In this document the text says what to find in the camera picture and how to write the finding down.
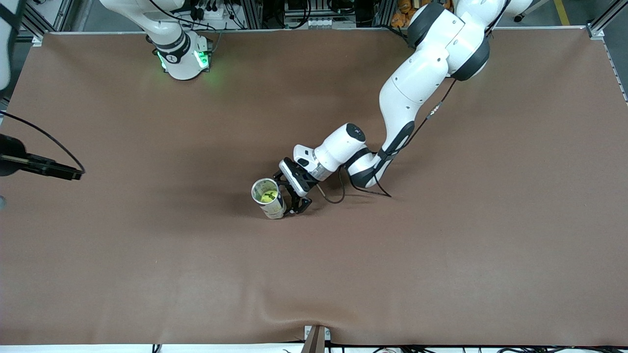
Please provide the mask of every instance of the yellow floor stripe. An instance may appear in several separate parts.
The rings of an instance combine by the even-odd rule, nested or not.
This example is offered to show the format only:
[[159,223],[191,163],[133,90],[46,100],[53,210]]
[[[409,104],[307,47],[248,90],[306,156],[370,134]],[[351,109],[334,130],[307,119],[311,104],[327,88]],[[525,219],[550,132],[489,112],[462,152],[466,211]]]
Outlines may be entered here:
[[567,12],[565,11],[565,5],[563,4],[563,0],[554,0],[554,5],[556,5],[556,11],[558,11],[560,23],[563,26],[569,26],[569,19],[567,18]]

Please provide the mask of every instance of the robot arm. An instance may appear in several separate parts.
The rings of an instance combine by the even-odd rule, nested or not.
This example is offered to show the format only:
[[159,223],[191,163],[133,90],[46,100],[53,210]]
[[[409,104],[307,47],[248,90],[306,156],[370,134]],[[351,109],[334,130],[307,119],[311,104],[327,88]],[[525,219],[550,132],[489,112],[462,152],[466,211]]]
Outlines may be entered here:
[[100,0],[109,10],[140,26],[157,48],[161,65],[173,78],[189,80],[208,69],[210,49],[205,37],[184,31],[180,24],[163,17],[164,11],[183,6],[185,0]]
[[[355,186],[375,185],[413,133],[417,112],[443,80],[447,76],[467,80],[484,68],[489,57],[487,27],[503,14],[523,12],[530,2],[459,0],[456,14],[437,3],[421,7],[408,28],[408,42],[415,52],[388,78],[379,94],[386,126],[386,140],[379,151],[368,149],[357,126],[345,124],[315,149],[295,146],[295,161],[281,161],[275,179],[282,181],[285,176],[283,185],[293,200],[295,194],[305,198],[312,187],[342,165]],[[303,211],[298,205],[293,205],[295,209]]]

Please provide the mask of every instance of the brown paper sheet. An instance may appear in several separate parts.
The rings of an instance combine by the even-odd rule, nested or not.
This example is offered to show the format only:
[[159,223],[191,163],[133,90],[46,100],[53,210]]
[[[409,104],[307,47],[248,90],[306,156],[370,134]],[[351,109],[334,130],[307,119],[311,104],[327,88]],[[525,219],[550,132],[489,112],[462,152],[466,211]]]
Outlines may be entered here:
[[345,122],[383,141],[398,37],[229,33],[209,74],[175,82],[141,35],[47,35],[9,111],[88,172],[0,180],[0,343],[281,342],[319,323],[344,344],[628,345],[628,109],[604,47],[494,35],[382,178],[392,199],[313,192],[279,221],[250,187],[295,144]]

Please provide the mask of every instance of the can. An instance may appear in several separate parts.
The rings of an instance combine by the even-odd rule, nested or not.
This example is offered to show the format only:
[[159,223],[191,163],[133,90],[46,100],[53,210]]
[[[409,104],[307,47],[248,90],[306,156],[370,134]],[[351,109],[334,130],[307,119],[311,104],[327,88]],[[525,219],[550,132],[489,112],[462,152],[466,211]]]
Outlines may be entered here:
[[280,219],[286,212],[281,190],[273,179],[263,178],[256,181],[251,188],[251,196],[270,219]]

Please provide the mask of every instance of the cable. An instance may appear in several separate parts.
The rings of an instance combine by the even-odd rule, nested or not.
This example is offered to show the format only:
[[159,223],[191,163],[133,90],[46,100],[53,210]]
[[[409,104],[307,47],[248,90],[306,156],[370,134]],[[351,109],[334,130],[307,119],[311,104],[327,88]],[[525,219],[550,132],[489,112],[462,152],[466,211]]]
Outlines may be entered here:
[[418,353],[434,353],[434,351],[427,349],[429,346],[411,345],[410,350],[414,350]]
[[[187,23],[191,23],[191,24],[196,24],[196,23],[194,23],[194,22],[192,22],[192,21],[189,21],[189,20],[187,20],[187,19],[185,19],[185,18],[177,18],[177,17],[175,17],[174,15],[172,15],[171,13],[168,13],[168,12],[164,11],[161,7],[159,7],[157,4],[155,4],[155,2],[154,2],[153,0],[148,0],[148,1],[150,1],[150,2],[151,2],[151,4],[153,4],[153,6],[154,6],[154,7],[156,7],[159,11],[161,11],[161,12],[162,12],[163,14],[165,14],[166,16],[168,16],[168,17],[170,17],[170,18],[174,18],[175,20],[177,20],[177,23],[178,23],[179,21],[183,21],[183,22],[187,22]],[[214,27],[210,26],[209,24],[199,23],[199,25],[200,25],[200,26],[205,26],[205,27],[207,27],[207,29],[210,29],[210,28],[211,28],[211,29],[212,29],[212,31],[217,31]]]
[[69,155],[71,159],[73,159],[73,160],[74,160],[74,162],[78,165],[78,167],[79,167],[79,169],[81,170],[81,172],[82,172],[83,174],[85,174],[85,167],[83,166],[83,164],[81,164],[81,162],[79,162],[79,160],[78,160],[76,157],[74,157],[74,155],[72,154],[72,152],[70,152],[70,150],[68,150],[68,149],[67,149],[64,145],[62,145],[62,144],[61,144],[61,142],[57,141],[57,139],[56,139],[56,138],[52,137],[52,135],[51,135],[51,134],[49,134],[49,133],[47,133],[46,131],[44,131],[44,129],[42,129],[42,128],[40,128],[39,126],[37,126],[37,125],[33,124],[32,122],[28,122],[28,121],[26,121],[26,120],[24,120],[24,119],[22,119],[22,118],[20,118],[20,117],[16,117],[16,116],[15,116],[15,115],[13,115],[13,114],[9,114],[9,113],[7,113],[7,112],[3,112],[3,111],[0,111],[0,114],[2,114],[2,115],[4,115],[4,116],[8,116],[8,117],[10,117],[11,119],[15,119],[15,120],[17,120],[17,121],[19,121],[19,122],[21,122],[21,123],[23,123],[23,124],[26,124],[26,125],[30,126],[31,128],[33,128],[33,129],[35,129],[35,130],[37,130],[37,131],[41,132],[42,134],[44,134],[47,138],[51,139],[54,143],[56,143],[56,144],[57,144],[57,146],[61,147],[61,149],[62,149],[64,152],[66,152],[66,153],[67,153],[67,155]]
[[191,26],[191,25],[189,25],[189,24],[181,24],[181,20],[182,20],[182,18],[180,18],[179,16],[183,16],[183,14],[182,14],[182,13],[178,13],[178,14],[176,15],[176,19],[177,19],[177,21],[176,21],[176,22],[177,22],[177,23],[178,23],[181,27],[192,28],[192,26]]
[[355,5],[352,5],[350,9],[335,9],[332,6],[332,0],[327,0],[327,8],[337,14],[352,14],[355,12]]
[[375,183],[377,184],[379,189],[382,190],[382,192],[370,191],[370,190],[365,190],[363,188],[356,187],[355,184],[353,183],[353,180],[351,179],[351,176],[349,175],[349,171],[346,168],[345,168],[345,171],[347,172],[347,175],[349,176],[349,181],[351,182],[351,186],[354,189],[356,189],[358,191],[361,191],[361,192],[365,192],[365,193],[371,193],[373,195],[393,197],[391,194],[387,193],[386,190],[384,190],[384,188],[382,188],[382,185],[379,183],[379,180],[377,179],[377,175],[376,174],[373,174],[373,177],[375,178]]
[[216,45],[214,46],[214,49],[212,49],[212,54],[216,52],[216,50],[218,50],[218,44],[220,43],[220,39],[222,38],[222,32],[224,32],[227,29],[227,23],[225,22],[225,28],[220,31],[220,34],[218,35],[218,40],[216,40]]
[[410,136],[410,138],[406,141],[406,143],[403,144],[402,147],[399,147],[398,149],[395,149],[394,151],[387,153],[387,156],[391,156],[394,155],[396,153],[399,153],[402,149],[404,149],[405,147],[408,147],[408,145],[410,144],[410,142],[412,142],[412,139],[414,139],[414,137],[416,136],[416,133],[419,132],[419,130],[423,127],[423,125],[427,122],[427,120],[429,120],[432,115],[436,114],[436,111],[440,108],[440,106],[443,105],[443,102],[445,101],[445,99],[447,99],[447,96],[449,95],[449,92],[452,91],[453,85],[456,84],[456,82],[458,82],[458,80],[453,79],[452,84],[449,86],[449,88],[447,89],[447,92],[445,93],[445,95],[443,96],[443,98],[440,99],[440,102],[434,107],[432,108],[432,110],[430,111],[430,113],[425,117],[425,119],[423,119],[423,121],[421,122],[421,124],[419,125],[418,128],[416,128],[416,130],[414,130],[414,133],[412,134],[412,136]]
[[499,15],[497,15],[497,17],[493,20],[493,22],[489,24],[489,29],[484,33],[484,37],[488,37],[493,32],[493,30],[497,26],[497,22],[499,22],[504,12],[506,12],[506,8],[508,7],[508,5],[510,5],[510,1],[511,0],[506,0],[506,3],[504,7],[502,8],[502,11],[500,11]]
[[225,9],[227,10],[227,12],[229,13],[229,16],[233,16],[233,20],[235,22],[235,24],[241,29],[241,30],[245,30],[246,27],[244,27],[244,25],[240,22],[240,19],[237,17],[237,13],[236,10],[234,9],[234,5],[231,3],[231,0],[226,0],[225,1]]
[[388,26],[387,24],[379,24],[379,25],[376,26],[376,28],[378,28],[378,27],[385,28],[385,29],[393,32],[394,34],[400,36],[403,39],[403,41],[405,41],[406,44],[408,44],[408,36],[403,34],[403,32],[401,31],[400,27],[397,27],[397,29],[399,31],[395,30],[393,27]]
[[334,204],[334,205],[337,205],[340,202],[342,202],[345,199],[345,194],[346,194],[345,183],[342,181],[342,174],[340,173],[340,170],[338,171],[338,179],[340,179],[340,185],[342,186],[342,197],[338,201],[332,201],[329,198],[327,198],[327,195],[325,195],[325,192],[323,191],[323,189],[320,188],[320,185],[316,184],[316,187],[318,188],[318,191],[320,191],[321,195],[323,195],[323,198],[325,199],[325,201],[329,202],[330,204]]
[[367,20],[365,20],[365,21],[351,21],[351,23],[355,23],[355,24],[358,24],[358,23],[367,23],[367,22],[371,22],[371,21],[373,21],[373,19],[375,19],[375,17],[371,17],[370,19],[367,19]]
[[[414,133],[412,134],[412,136],[410,136],[410,138],[398,149],[395,149],[392,152],[388,152],[386,153],[386,156],[390,157],[392,155],[396,155],[397,153],[399,153],[402,149],[404,149],[405,147],[408,147],[408,145],[410,144],[410,142],[412,142],[412,139],[414,139],[414,137],[416,136],[416,133],[419,132],[419,130],[423,127],[423,125],[425,125],[425,123],[427,122],[427,120],[430,119],[430,117],[434,114],[436,114],[436,111],[438,110],[438,108],[443,104],[443,102],[445,101],[445,99],[447,99],[447,96],[449,95],[449,92],[452,91],[453,85],[456,84],[456,82],[458,82],[458,80],[453,80],[452,84],[449,86],[449,88],[447,89],[447,92],[445,93],[445,95],[443,96],[443,98],[441,98],[440,102],[430,111],[430,113],[425,117],[425,119],[423,119],[423,121],[421,122],[421,124],[419,125],[418,128],[416,128],[416,130],[414,130]],[[373,177],[375,178],[375,183],[377,184],[377,186],[379,187],[379,189],[382,191],[380,192],[374,192],[374,191],[370,191],[370,190],[364,190],[363,188],[358,188],[355,186],[355,184],[353,183],[353,180],[351,180],[351,176],[349,175],[349,180],[351,181],[351,186],[353,186],[354,189],[361,191],[361,192],[365,192],[365,193],[371,193],[374,195],[380,195],[380,196],[386,196],[386,197],[393,197],[391,194],[389,194],[383,187],[382,185],[379,183],[379,180],[377,179],[377,173],[375,172],[373,174]],[[425,349],[423,347],[420,347],[422,353],[434,353],[428,349]]]
[[279,18],[279,15],[281,13],[285,13],[285,10],[283,10],[283,9],[281,9],[279,7],[279,4],[281,3],[280,0],[276,0],[275,1],[274,17],[275,17],[275,20],[277,21],[277,23],[279,23],[279,25],[282,28],[288,29],[288,30],[295,30],[297,28],[301,28],[304,24],[306,24],[308,22],[308,20],[310,19],[310,15],[312,13],[312,4],[311,4],[310,0],[303,0],[303,1],[304,1],[303,18],[301,19],[301,21],[299,21],[299,24],[296,25],[295,27],[286,26],[286,24]]

